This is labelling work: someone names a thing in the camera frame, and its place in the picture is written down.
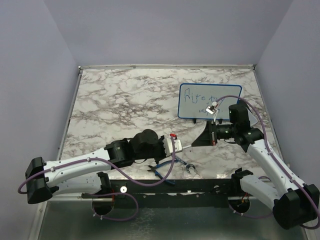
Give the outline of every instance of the marble tabletop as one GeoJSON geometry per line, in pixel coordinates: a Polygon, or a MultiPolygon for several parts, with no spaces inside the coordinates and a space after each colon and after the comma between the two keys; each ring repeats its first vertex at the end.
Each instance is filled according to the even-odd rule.
{"type": "MultiPolygon", "coordinates": [[[[241,97],[258,109],[266,125],[268,140],[277,149],[252,69],[128,67],[83,70],[61,159],[90,153],[114,140],[131,138],[144,129],[152,129],[158,136],[175,133],[183,146],[190,145],[204,130],[206,122],[194,124],[190,119],[178,118],[182,83],[241,85],[241,97]]],[[[169,179],[223,179],[240,167],[258,177],[264,175],[260,166],[240,146],[224,141],[217,147],[191,147],[177,155],[193,163],[196,171],[187,173],[180,163],[176,163],[169,179]]],[[[134,163],[123,171],[134,179],[157,179],[154,173],[147,171],[150,164],[154,164],[153,159],[134,163]]],[[[165,175],[168,169],[169,166],[164,166],[159,172],[165,175]]],[[[125,179],[116,170],[109,176],[125,179]]]]}

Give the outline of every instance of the whiteboard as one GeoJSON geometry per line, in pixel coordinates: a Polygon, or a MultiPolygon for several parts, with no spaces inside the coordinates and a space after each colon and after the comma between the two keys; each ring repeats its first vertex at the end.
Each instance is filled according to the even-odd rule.
{"type": "MultiPolygon", "coordinates": [[[[213,119],[207,106],[225,95],[240,96],[242,87],[232,84],[182,83],[179,91],[178,117],[181,119],[213,119]]],[[[219,102],[216,119],[229,120],[229,106],[238,99],[226,97],[219,102]]]]}

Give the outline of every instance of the pliers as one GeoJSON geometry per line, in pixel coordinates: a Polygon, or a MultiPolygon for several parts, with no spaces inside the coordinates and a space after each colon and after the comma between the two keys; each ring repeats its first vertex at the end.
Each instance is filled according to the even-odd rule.
{"type": "MultiPolygon", "coordinates": [[[[172,162],[172,160],[169,160],[169,161],[164,161],[163,163],[157,164],[157,165],[155,165],[155,166],[148,165],[148,167],[150,168],[150,169],[148,170],[148,172],[154,172],[154,174],[155,174],[156,176],[158,176],[160,179],[163,179],[164,177],[161,176],[161,174],[157,171],[157,169],[158,169],[158,168],[161,168],[161,167],[164,166],[164,165],[170,164],[171,162],[172,162]]],[[[170,180],[167,180],[167,179],[164,180],[164,182],[167,183],[167,184],[169,184],[169,185],[172,185],[172,186],[176,185],[175,182],[170,181],[170,180]]]]}

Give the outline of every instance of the gray wall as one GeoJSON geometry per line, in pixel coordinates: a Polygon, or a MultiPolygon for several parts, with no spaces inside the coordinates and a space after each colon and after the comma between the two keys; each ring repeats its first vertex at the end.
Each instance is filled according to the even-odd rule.
{"type": "Polygon", "coordinates": [[[79,65],[256,64],[292,0],[44,0],[79,65]]]}
{"type": "Polygon", "coordinates": [[[0,239],[25,240],[17,188],[32,158],[55,160],[78,69],[42,0],[1,0],[0,33],[0,239]]]}
{"type": "Polygon", "coordinates": [[[286,162],[320,188],[320,1],[295,0],[257,65],[286,162]]]}

